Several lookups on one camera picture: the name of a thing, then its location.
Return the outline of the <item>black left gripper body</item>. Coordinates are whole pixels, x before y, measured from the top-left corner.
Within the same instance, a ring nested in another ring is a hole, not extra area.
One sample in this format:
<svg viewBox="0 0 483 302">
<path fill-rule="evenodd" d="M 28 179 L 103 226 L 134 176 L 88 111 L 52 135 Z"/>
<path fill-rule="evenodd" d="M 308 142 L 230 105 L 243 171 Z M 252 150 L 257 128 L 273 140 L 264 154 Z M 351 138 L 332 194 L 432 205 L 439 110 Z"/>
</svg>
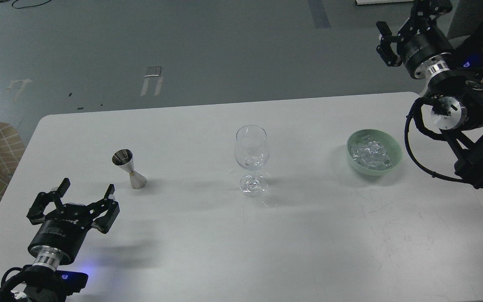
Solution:
<svg viewBox="0 0 483 302">
<path fill-rule="evenodd" d="M 73 263 L 99 212 L 81 204 L 65 204 L 61 213 L 53 210 L 44 215 L 43 211 L 40 205 L 31 206 L 28 211 L 31 224 L 40 225 L 28 246 L 29 254 L 36 257 L 42 248 L 48 247 L 62 254 L 61 265 Z"/>
</svg>

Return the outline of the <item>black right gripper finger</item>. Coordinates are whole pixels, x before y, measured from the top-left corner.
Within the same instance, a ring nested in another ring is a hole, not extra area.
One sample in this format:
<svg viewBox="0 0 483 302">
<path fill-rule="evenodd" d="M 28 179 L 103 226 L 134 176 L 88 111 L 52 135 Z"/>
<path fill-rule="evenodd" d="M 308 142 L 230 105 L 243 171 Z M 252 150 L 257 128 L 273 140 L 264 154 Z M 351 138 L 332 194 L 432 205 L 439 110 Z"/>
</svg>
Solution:
<svg viewBox="0 0 483 302">
<path fill-rule="evenodd" d="M 404 27 L 399 30 L 396 36 L 394 36 L 387 22 L 378 21 L 376 22 L 376 26 L 380 32 L 380 44 L 376 48 L 377 53 L 387 66 L 401 66 L 405 53 Z"/>
<path fill-rule="evenodd" d="M 409 29 L 429 29 L 442 15 L 451 12 L 450 0 L 414 0 L 410 10 Z"/>
</svg>

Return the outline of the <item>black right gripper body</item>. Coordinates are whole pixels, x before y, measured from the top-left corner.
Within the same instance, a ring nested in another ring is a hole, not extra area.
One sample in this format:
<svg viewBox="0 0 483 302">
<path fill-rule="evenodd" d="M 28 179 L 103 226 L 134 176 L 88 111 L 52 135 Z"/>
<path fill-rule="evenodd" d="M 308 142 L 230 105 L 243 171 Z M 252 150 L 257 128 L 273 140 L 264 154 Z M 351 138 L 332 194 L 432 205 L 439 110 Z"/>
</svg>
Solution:
<svg viewBox="0 0 483 302">
<path fill-rule="evenodd" d="M 397 55 L 411 78 L 421 80 L 450 70 L 451 46 L 436 21 L 406 21 L 399 31 Z"/>
</svg>

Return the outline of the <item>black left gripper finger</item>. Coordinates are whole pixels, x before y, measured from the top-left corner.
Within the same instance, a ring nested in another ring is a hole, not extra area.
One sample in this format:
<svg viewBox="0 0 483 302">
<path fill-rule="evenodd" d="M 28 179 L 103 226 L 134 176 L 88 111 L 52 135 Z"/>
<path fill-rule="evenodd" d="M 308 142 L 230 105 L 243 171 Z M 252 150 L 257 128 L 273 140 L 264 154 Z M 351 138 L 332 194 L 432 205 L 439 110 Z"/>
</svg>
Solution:
<svg viewBox="0 0 483 302">
<path fill-rule="evenodd" d="M 86 206 L 87 230 L 94 228 L 102 234 L 109 232 L 119 214 L 119 203 L 114 199 L 114 192 L 114 184 L 109 184 L 102 199 Z"/>
<path fill-rule="evenodd" d="M 26 215 L 29 222 L 32 225 L 40 225 L 46 220 L 61 218 L 67 214 L 66 206 L 62 203 L 61 199 L 69 189 L 70 185 L 69 178 L 63 178 L 61 184 L 49 193 L 38 193 Z M 49 213 L 46 215 L 44 214 L 44 211 L 50 203 L 55 205 L 55 213 Z"/>
</svg>

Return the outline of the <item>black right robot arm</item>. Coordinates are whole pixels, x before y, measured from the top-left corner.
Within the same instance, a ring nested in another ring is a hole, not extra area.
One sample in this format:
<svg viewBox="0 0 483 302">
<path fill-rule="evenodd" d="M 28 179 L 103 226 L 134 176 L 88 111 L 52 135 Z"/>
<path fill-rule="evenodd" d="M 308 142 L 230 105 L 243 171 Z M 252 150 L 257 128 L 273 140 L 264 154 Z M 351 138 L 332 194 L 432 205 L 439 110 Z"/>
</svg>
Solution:
<svg viewBox="0 0 483 302">
<path fill-rule="evenodd" d="M 405 66 L 414 80 L 425 80 L 406 115 L 408 156 L 431 177 L 483 189 L 483 47 L 460 60 L 437 19 L 452 9 L 449 0 L 414 0 L 397 33 L 378 21 L 377 53 L 389 67 Z M 425 167 L 410 145 L 410 129 L 446 143 L 456 157 L 454 176 Z"/>
</svg>

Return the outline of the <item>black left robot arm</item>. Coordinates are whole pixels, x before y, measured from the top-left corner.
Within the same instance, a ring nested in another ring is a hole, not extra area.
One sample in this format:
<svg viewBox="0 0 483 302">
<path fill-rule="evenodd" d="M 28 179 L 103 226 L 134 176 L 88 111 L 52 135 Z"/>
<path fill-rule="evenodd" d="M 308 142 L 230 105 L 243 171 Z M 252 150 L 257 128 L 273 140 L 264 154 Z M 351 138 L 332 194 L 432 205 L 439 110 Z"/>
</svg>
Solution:
<svg viewBox="0 0 483 302">
<path fill-rule="evenodd" d="M 62 197 L 69 187 L 70 180 L 65 178 L 54 190 L 36 196 L 27 213 L 29 222 L 39 225 L 28 246 L 35 260 L 31 265 L 8 269 L 0 282 L 0 302 L 65 302 L 86 287 L 86 273 L 59 267 L 75 261 L 91 229 L 102 234 L 111 229 L 119 204 L 113 184 L 99 201 L 65 204 Z"/>
</svg>

